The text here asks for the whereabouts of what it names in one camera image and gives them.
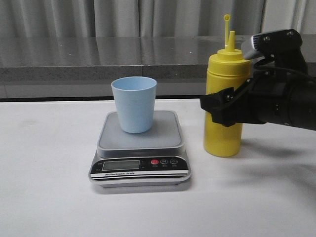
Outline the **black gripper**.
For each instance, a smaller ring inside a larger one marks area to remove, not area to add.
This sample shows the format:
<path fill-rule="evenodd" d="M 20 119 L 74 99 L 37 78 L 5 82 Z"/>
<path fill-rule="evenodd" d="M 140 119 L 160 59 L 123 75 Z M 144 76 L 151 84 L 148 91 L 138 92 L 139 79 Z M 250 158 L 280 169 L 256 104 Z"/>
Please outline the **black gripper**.
<path fill-rule="evenodd" d="M 302 38 L 294 29 L 281 33 L 271 53 L 258 57 L 253 79 L 200 97 L 200 107 L 214 123 L 309 123 L 309 76 Z"/>

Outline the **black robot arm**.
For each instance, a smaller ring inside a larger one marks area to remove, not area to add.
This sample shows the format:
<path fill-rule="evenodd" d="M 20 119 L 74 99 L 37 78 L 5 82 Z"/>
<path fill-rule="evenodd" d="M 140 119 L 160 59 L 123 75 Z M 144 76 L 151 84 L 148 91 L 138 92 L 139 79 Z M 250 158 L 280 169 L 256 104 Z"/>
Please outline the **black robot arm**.
<path fill-rule="evenodd" d="M 315 130 L 316 79 L 308 75 L 301 45 L 294 29 L 253 35 L 241 45 L 245 59 L 263 57 L 253 77 L 237 90 L 226 86 L 203 95 L 201 108 L 224 126 L 268 122 Z"/>

